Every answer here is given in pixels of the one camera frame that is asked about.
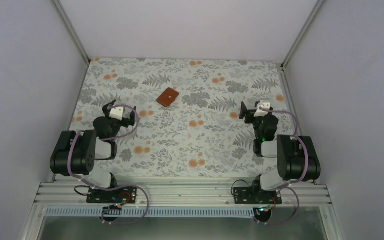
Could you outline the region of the brown leather card holder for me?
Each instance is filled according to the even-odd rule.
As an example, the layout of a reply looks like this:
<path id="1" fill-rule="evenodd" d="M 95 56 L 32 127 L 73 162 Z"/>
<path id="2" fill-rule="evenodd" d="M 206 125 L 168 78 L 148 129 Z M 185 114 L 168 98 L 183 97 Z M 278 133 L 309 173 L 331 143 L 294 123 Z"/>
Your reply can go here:
<path id="1" fill-rule="evenodd" d="M 180 95 L 179 92 L 173 88 L 168 87 L 157 99 L 156 102 L 163 107 L 169 107 Z"/>

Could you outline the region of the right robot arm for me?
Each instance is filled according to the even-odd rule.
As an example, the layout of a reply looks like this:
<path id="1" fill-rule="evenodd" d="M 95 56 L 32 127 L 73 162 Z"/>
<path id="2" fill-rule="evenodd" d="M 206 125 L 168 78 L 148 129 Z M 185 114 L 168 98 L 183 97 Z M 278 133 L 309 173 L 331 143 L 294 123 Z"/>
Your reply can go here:
<path id="1" fill-rule="evenodd" d="M 269 102 L 259 101 L 254 109 L 240 105 L 239 118 L 254 130 L 253 152 L 257 157 L 275 159 L 277 172 L 259 175 L 254 181 L 258 193 L 278 192 L 291 184 L 317 180 L 321 175 L 321 164 L 312 138 L 299 135 L 277 134 L 277 114 L 289 115 L 295 125 L 297 117 L 285 110 L 275 110 Z"/>

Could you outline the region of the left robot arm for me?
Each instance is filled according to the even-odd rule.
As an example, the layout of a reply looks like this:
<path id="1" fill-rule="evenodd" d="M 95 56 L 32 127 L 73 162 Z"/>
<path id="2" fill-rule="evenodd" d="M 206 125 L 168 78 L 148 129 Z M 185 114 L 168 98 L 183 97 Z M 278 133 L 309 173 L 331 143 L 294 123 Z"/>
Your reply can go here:
<path id="1" fill-rule="evenodd" d="M 104 105 L 102 112 L 93 121 L 93 129 L 60 134 L 50 157 L 50 169 L 55 175 L 73 177 L 92 189 L 109 191 L 118 186 L 115 176 L 95 162 L 116 158 L 116 140 L 137 130 L 139 114 L 136 107 L 117 105 L 115 100 Z"/>

